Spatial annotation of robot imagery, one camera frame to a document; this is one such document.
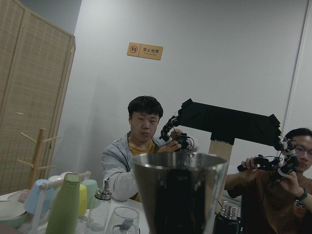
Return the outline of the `black thermos bottle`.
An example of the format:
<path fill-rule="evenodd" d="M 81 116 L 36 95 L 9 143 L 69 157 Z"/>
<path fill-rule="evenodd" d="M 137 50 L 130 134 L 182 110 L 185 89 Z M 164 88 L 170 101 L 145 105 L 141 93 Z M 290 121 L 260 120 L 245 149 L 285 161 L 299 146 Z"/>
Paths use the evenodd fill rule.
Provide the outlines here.
<path fill-rule="evenodd" d="M 222 201 L 220 212 L 215 216 L 214 234 L 238 234 L 240 223 L 237 219 L 238 207 Z"/>

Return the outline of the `glass oil dispenser bottle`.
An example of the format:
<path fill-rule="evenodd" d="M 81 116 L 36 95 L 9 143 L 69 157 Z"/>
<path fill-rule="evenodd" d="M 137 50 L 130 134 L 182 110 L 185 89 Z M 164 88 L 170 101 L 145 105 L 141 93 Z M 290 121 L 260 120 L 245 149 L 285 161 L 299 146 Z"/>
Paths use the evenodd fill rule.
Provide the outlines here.
<path fill-rule="evenodd" d="M 97 189 L 86 221 L 85 234 L 103 234 L 106 226 L 108 212 L 111 205 L 111 192 L 109 177 L 103 181 L 103 188 Z"/>

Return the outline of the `wine glass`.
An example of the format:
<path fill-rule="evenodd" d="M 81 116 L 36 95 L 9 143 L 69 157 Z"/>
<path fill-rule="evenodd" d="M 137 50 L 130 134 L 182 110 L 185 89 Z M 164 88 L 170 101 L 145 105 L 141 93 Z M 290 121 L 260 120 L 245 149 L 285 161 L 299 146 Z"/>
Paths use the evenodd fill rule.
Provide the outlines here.
<path fill-rule="evenodd" d="M 105 234 L 138 234 L 139 212 L 129 207 L 115 207 Z"/>

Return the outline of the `bamboo folding screen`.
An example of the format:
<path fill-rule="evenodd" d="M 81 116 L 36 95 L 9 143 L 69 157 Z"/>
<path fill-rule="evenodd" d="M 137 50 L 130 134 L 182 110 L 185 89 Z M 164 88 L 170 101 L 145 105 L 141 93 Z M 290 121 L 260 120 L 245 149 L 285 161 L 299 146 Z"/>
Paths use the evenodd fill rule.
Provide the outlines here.
<path fill-rule="evenodd" d="M 56 136 L 75 37 L 18 0 L 0 3 L 0 192 L 25 189 L 40 129 Z"/>

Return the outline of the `person in brown shirt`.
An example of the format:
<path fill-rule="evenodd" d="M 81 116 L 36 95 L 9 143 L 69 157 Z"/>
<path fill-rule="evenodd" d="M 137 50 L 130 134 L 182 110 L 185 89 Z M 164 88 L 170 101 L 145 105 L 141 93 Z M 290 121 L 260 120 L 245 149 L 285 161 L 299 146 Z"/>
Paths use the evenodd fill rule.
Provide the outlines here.
<path fill-rule="evenodd" d="M 245 171 L 226 176 L 224 189 L 230 197 L 244 199 L 247 234 L 310 234 L 312 232 L 312 180 L 303 175 L 312 165 L 312 132 L 289 131 L 299 162 L 294 172 L 272 182 L 271 172 L 258 168 L 254 158 L 241 163 Z"/>

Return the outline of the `white green rimmed bowl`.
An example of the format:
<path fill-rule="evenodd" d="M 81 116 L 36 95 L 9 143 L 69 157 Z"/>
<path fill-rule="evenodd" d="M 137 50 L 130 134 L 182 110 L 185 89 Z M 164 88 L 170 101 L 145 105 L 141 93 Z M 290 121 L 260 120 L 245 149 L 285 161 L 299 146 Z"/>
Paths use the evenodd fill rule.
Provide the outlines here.
<path fill-rule="evenodd" d="M 24 204 L 17 201 L 0 202 L 0 221 L 18 229 L 27 217 Z"/>

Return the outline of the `seated person grey jacket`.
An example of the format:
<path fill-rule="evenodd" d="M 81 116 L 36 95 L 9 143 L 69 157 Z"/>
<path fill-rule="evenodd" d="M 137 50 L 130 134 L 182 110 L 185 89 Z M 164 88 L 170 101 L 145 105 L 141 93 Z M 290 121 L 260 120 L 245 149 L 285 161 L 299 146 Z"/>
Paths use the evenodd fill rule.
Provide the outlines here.
<path fill-rule="evenodd" d="M 132 158 L 144 153 L 175 152 L 182 147 L 177 140 L 184 133 L 174 129 L 170 134 L 172 141 L 168 143 L 155 136 L 163 109 L 154 97 L 136 97 L 128 105 L 128 114 L 130 131 L 104 149 L 101 164 L 104 178 L 109 179 L 109 189 L 114 200 L 140 201 Z"/>

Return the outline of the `black T shaped stand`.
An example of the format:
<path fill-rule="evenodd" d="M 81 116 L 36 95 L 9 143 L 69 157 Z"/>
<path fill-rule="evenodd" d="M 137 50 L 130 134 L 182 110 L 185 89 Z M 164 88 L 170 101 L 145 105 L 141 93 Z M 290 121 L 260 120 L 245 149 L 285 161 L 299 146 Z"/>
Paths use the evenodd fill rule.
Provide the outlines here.
<path fill-rule="evenodd" d="M 188 99 L 178 110 L 178 124 L 211 133 L 209 154 L 230 161 L 235 139 L 242 139 L 280 150 L 280 122 L 265 116 L 233 110 Z"/>

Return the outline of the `no photography wall sign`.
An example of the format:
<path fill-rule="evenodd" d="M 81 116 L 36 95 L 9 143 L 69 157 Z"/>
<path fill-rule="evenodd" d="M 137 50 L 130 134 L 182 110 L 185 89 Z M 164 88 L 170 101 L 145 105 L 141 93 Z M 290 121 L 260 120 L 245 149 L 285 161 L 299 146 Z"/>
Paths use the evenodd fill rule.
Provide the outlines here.
<path fill-rule="evenodd" d="M 138 58 L 161 60 L 162 52 L 162 46 L 130 42 L 127 55 Z"/>

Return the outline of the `steel jigger measuring cup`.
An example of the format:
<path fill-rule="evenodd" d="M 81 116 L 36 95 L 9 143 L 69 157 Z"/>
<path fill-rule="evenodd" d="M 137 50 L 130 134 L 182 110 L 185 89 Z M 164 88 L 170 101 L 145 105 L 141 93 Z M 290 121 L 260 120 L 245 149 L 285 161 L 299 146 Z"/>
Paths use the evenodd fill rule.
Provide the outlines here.
<path fill-rule="evenodd" d="M 201 153 L 142 154 L 132 159 L 152 234 L 209 234 L 228 161 Z"/>

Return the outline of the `light blue cup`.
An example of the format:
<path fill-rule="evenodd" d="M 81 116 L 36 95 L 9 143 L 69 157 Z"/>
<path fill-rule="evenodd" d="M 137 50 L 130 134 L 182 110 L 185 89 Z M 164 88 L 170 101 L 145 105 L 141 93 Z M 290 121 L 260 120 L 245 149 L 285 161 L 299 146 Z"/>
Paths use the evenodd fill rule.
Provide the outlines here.
<path fill-rule="evenodd" d="M 39 193 L 40 193 L 40 188 L 39 186 L 42 185 L 43 183 L 49 183 L 49 180 L 47 179 L 38 179 L 34 185 L 32 186 L 32 189 L 24 203 L 24 209 L 31 214 L 35 214 L 36 208 L 37 208 L 37 203 L 38 203 L 38 198 L 39 198 Z M 41 210 L 41 215 L 45 214 L 48 212 L 49 207 L 51 205 L 52 202 L 52 198 L 53 198 L 53 194 L 54 194 L 54 188 L 48 188 L 47 190 L 47 194 L 45 196 L 44 199 L 44 203 L 42 206 L 42 210 Z"/>

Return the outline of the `wooden mug tree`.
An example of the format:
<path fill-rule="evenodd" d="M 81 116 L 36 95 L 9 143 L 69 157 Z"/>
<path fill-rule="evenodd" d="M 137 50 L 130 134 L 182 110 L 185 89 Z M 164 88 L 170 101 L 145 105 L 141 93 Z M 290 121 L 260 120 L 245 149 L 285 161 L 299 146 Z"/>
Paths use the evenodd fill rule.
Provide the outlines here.
<path fill-rule="evenodd" d="M 56 165 L 53 165 L 53 166 L 39 166 L 39 161 L 40 161 L 40 157 L 41 157 L 41 153 L 42 153 L 42 149 L 43 149 L 43 144 L 61 138 L 61 136 L 55 136 L 55 137 L 52 137 L 52 138 L 44 139 L 45 132 L 46 132 L 46 129 L 40 128 L 37 140 L 31 138 L 30 136 L 28 136 L 27 134 L 25 134 L 23 132 L 20 133 L 23 137 L 25 137 L 26 139 L 28 139 L 31 142 L 35 143 L 35 145 L 36 145 L 34 156 L 33 156 L 33 159 L 32 159 L 32 163 L 28 163 L 28 162 L 20 160 L 20 159 L 16 160 L 17 163 L 21 163 L 21 164 L 29 166 L 31 168 L 31 171 L 30 171 L 30 174 L 29 174 L 29 177 L 28 177 L 28 181 L 27 181 L 27 186 L 26 186 L 26 189 L 29 189 L 29 190 L 32 188 L 32 186 L 36 182 L 38 171 L 56 168 Z"/>

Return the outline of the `green tumbler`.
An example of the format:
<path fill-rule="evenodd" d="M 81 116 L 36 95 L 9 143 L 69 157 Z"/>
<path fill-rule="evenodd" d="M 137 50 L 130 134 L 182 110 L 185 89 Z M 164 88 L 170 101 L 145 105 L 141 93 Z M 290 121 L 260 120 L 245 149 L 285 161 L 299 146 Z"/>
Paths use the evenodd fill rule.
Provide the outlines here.
<path fill-rule="evenodd" d="M 79 175 L 67 173 L 47 224 L 47 234 L 74 234 L 79 212 Z"/>

